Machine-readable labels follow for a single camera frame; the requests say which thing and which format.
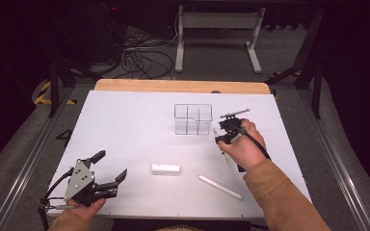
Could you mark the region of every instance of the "human hand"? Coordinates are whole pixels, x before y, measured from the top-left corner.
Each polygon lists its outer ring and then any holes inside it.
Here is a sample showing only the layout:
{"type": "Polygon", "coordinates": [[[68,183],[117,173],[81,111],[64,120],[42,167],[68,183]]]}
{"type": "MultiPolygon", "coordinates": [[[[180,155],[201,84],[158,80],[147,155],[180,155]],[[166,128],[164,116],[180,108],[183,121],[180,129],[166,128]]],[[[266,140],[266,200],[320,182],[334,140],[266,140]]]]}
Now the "human hand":
{"type": "Polygon", "coordinates": [[[77,208],[71,209],[70,211],[85,220],[92,220],[95,214],[97,214],[97,212],[103,207],[105,203],[106,203],[105,198],[96,200],[90,207],[87,207],[82,204],[79,205],[73,199],[67,201],[67,205],[78,206],[77,208]]]}
{"type": "MultiPolygon", "coordinates": [[[[242,118],[242,124],[246,128],[246,131],[254,137],[264,148],[266,144],[263,137],[256,129],[256,125],[250,122],[248,119],[242,118]]],[[[229,156],[243,169],[248,170],[251,167],[256,166],[260,162],[266,160],[266,157],[260,151],[254,142],[248,137],[242,136],[239,140],[232,144],[226,144],[224,141],[219,141],[219,148],[229,154],[229,156]]]]}

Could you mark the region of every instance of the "white eraser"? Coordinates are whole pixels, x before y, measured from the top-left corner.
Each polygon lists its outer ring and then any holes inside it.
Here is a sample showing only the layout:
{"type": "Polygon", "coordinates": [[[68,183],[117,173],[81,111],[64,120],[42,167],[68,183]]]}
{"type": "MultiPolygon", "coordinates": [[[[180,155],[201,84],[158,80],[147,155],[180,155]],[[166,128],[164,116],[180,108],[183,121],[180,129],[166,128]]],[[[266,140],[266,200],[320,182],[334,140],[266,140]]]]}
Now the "white eraser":
{"type": "Polygon", "coordinates": [[[153,173],[163,174],[177,174],[181,171],[181,166],[169,166],[169,165],[152,165],[153,173]]]}

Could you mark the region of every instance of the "white paper sheet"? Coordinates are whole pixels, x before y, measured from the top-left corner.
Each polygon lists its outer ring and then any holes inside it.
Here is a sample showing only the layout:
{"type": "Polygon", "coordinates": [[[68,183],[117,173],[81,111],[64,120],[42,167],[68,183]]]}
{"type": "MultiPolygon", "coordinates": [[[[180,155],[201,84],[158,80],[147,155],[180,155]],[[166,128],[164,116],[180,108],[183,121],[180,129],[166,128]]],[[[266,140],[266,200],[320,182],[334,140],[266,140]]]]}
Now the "white paper sheet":
{"type": "MultiPolygon", "coordinates": [[[[247,108],[238,115],[254,121],[266,141],[268,153],[308,198],[302,173],[271,94],[213,94],[173,92],[119,92],[93,90],[59,164],[52,184],[77,159],[100,150],[106,156],[96,165],[95,182],[109,183],[126,168],[128,174],[116,198],[108,199],[98,213],[110,218],[263,218],[242,179],[244,173],[221,155],[214,135],[176,135],[175,104],[212,105],[212,127],[220,135],[221,115],[247,108]],[[154,175],[152,164],[181,167],[178,175],[154,175]],[[198,179],[204,175],[244,196],[239,200],[198,179]]],[[[52,196],[64,196],[67,181],[52,196]]],[[[64,204],[62,200],[52,205],[64,204]]],[[[60,211],[49,211],[55,215],[60,211]]]]}

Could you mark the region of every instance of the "tan sleeve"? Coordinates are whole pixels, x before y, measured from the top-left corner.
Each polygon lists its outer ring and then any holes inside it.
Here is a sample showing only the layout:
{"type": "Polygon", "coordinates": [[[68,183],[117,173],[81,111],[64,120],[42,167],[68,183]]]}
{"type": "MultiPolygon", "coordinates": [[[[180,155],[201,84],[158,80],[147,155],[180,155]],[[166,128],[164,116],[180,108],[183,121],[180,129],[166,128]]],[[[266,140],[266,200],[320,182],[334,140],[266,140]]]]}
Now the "tan sleeve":
{"type": "Polygon", "coordinates": [[[64,210],[50,225],[49,231],[90,231],[91,228],[92,221],[80,218],[69,210],[64,210]]]}
{"type": "Polygon", "coordinates": [[[270,160],[243,177],[270,230],[330,230],[320,214],[284,172],[270,160]]]}

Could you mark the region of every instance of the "transparent container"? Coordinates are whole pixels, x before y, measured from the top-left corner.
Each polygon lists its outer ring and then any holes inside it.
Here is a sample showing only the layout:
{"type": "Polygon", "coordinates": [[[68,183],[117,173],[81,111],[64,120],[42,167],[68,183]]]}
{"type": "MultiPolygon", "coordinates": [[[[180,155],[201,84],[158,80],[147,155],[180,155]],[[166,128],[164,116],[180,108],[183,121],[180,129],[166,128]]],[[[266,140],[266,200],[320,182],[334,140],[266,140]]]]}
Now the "transparent container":
{"type": "Polygon", "coordinates": [[[212,123],[212,105],[175,104],[175,134],[209,135],[212,123]]]}

